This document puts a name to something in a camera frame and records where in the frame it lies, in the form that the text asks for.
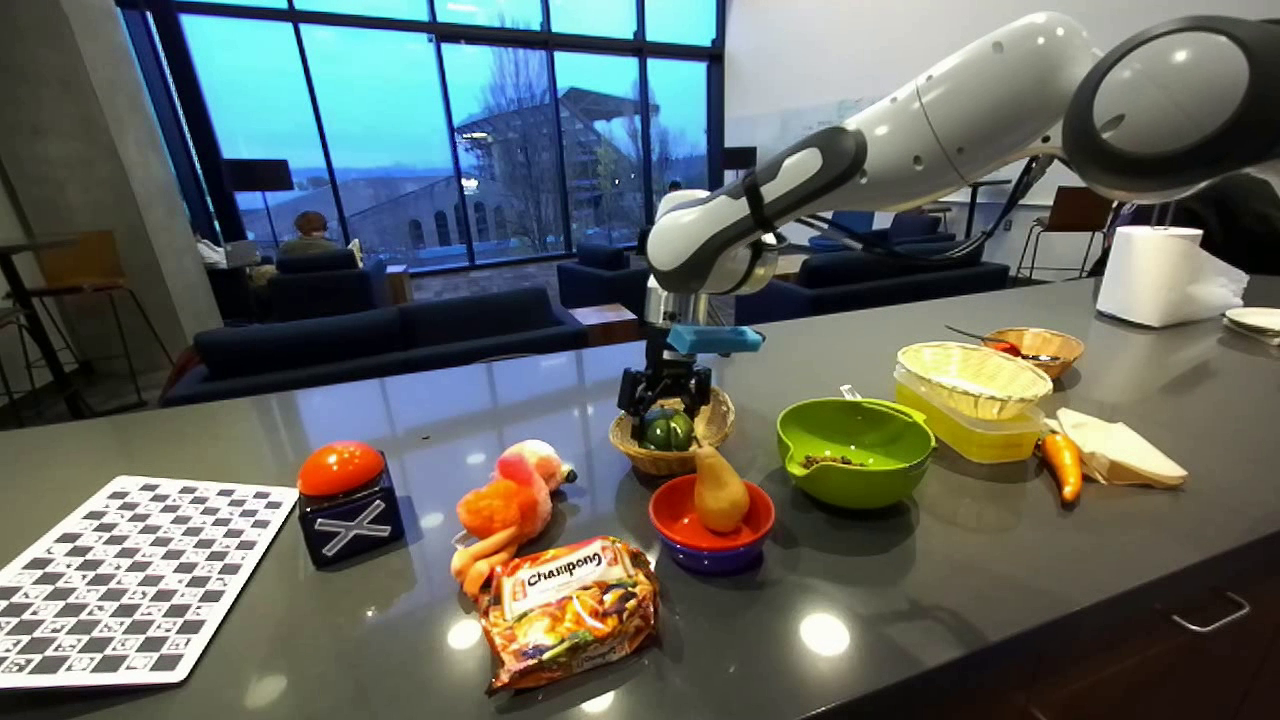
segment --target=kitchen island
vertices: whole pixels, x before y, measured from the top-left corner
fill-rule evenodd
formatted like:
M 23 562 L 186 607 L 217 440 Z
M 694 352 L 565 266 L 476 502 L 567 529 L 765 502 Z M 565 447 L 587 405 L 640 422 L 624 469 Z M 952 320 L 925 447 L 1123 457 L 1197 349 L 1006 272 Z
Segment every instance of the kitchen island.
M 1251 300 L 1280 303 L 1254 279 Z M 704 581 L 660 558 L 640 483 L 609 443 L 615 382 L 640 344 L 518 358 L 0 436 L 7 563 L 111 475 L 292 483 L 327 440 L 389 452 L 407 544 L 315 573 L 284 526 L 181 690 L 3 693 L 0 715 L 813 715 L 949 674 L 1064 616 L 1177 577 L 1280 529 L 1273 447 L 1280 358 L 1215 320 L 1164 332 L 1092 314 L 1092 279 L 765 325 L 712 360 L 735 401 L 723 457 L 779 510 L 765 563 Z M 1047 401 L 1123 422 L 1177 457 L 1181 493 L 1084 489 L 1058 512 L 1035 463 L 936 452 L 917 502 L 828 512 L 779 475 L 773 422 L 838 383 L 891 398 L 894 349 L 955 327 L 1051 325 L 1086 344 Z M 452 506 L 491 457 L 538 436 L 579 471 L 538 544 L 624 538 L 657 558 L 660 643 L 538 693 L 489 697 L 491 652 L 454 598 Z

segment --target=black and white checkerboard pattern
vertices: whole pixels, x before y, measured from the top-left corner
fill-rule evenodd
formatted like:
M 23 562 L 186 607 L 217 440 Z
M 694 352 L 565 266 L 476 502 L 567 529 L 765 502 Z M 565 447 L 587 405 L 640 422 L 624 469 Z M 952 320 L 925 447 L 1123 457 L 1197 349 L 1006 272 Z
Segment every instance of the black and white checkerboard pattern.
M 0 690 L 181 686 L 292 489 L 116 475 L 0 573 Z

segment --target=window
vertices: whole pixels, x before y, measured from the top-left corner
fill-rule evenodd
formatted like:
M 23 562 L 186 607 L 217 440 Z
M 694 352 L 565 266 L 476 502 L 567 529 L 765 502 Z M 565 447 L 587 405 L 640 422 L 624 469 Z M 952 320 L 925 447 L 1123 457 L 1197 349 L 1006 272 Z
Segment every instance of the window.
M 181 30 L 133 42 L 159 50 L 140 73 L 186 135 L 171 153 L 191 216 L 268 255 L 297 213 L 407 272 L 633 249 L 723 146 L 723 0 L 119 3 Z M 246 190 L 230 159 L 281 184 Z

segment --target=green bowl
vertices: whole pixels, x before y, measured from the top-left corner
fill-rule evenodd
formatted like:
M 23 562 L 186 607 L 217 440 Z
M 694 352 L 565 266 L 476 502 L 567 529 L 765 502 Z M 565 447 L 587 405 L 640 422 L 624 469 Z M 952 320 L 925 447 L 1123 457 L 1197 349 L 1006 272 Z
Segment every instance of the green bowl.
M 902 506 L 936 447 L 918 411 L 891 401 L 805 401 L 775 418 L 786 480 L 830 510 Z

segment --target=paper towel roll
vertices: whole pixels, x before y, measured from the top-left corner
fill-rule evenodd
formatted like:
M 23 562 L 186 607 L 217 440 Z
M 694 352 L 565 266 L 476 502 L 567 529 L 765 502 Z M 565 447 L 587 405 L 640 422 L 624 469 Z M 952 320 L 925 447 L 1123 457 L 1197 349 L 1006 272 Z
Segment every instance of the paper towel roll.
M 1200 228 L 1120 226 L 1094 308 L 1164 327 L 1237 308 L 1249 275 L 1200 249 Z

